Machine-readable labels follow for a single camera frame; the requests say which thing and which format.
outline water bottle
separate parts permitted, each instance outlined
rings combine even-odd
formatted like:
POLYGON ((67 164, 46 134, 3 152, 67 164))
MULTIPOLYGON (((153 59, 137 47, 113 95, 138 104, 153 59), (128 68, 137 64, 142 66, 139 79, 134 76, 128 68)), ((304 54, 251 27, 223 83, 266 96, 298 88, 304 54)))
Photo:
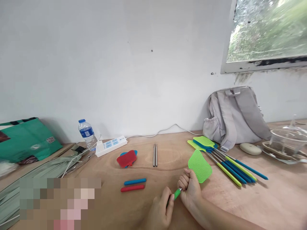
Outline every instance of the water bottle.
POLYGON ((90 123, 87 123, 85 119, 79 120, 79 127, 78 127, 82 137, 86 142, 87 148, 90 148, 90 151, 95 151, 96 146, 94 145, 97 142, 96 137, 94 136, 94 131, 90 123))

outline backpack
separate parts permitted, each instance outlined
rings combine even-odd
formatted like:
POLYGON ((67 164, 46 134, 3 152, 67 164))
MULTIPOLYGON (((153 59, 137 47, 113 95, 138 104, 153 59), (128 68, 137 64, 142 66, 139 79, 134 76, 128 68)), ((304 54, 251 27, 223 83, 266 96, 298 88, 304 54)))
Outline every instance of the backpack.
POLYGON ((203 135, 219 143, 224 152, 235 144, 255 143, 271 137, 256 95, 249 86, 215 91, 209 96, 208 107, 210 117, 205 119, 203 135))

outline power strip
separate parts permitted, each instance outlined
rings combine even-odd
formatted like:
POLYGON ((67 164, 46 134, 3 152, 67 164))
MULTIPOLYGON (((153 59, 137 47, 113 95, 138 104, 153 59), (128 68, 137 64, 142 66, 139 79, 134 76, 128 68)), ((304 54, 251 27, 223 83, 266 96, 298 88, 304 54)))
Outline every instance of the power strip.
POLYGON ((101 157, 115 149, 118 149, 128 143, 127 139, 124 136, 120 136, 108 142, 102 143, 98 141, 96 145, 96 156, 101 157))

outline bottle label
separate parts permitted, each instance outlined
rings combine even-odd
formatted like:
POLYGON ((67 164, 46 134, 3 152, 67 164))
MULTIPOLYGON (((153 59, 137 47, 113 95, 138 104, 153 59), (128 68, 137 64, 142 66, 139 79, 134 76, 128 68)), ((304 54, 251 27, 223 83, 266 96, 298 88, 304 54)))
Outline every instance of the bottle label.
POLYGON ((88 129, 88 130, 85 130, 85 131, 80 130, 80 133, 81 133, 81 135, 82 135, 83 138, 94 135, 94 131, 93 131, 92 128, 90 128, 90 129, 88 129))

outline green foliage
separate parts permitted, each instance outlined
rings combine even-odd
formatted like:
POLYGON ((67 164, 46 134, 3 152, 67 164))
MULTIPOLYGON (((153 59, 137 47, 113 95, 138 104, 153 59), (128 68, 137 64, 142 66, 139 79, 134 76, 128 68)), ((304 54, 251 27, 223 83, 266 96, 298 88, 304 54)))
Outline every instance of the green foliage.
POLYGON ((227 62, 307 54, 306 0, 238 0, 234 25, 227 62))

